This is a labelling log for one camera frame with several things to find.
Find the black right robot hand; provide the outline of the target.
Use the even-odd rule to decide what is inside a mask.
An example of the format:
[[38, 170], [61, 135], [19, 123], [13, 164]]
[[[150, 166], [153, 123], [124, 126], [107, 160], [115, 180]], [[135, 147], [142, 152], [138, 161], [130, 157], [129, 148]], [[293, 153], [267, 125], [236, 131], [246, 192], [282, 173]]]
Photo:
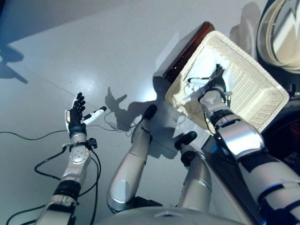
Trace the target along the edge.
[[222, 92], [225, 92], [226, 85], [223, 79], [224, 71], [225, 70], [219, 64], [217, 64], [216, 69], [211, 73], [209, 77], [188, 78], [187, 82], [198, 87], [200, 89], [200, 92], [203, 94], [215, 88], [220, 89]]

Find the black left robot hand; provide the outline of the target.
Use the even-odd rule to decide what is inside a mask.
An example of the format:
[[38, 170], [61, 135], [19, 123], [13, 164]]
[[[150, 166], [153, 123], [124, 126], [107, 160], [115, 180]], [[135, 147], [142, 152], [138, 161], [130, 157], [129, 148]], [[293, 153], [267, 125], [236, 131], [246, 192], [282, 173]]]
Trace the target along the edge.
[[72, 102], [72, 108], [65, 111], [65, 125], [69, 134], [69, 138], [72, 138], [77, 133], [87, 134], [86, 126], [94, 122], [100, 115], [106, 110], [106, 106], [102, 106], [99, 109], [83, 116], [85, 110], [85, 97], [79, 92]]

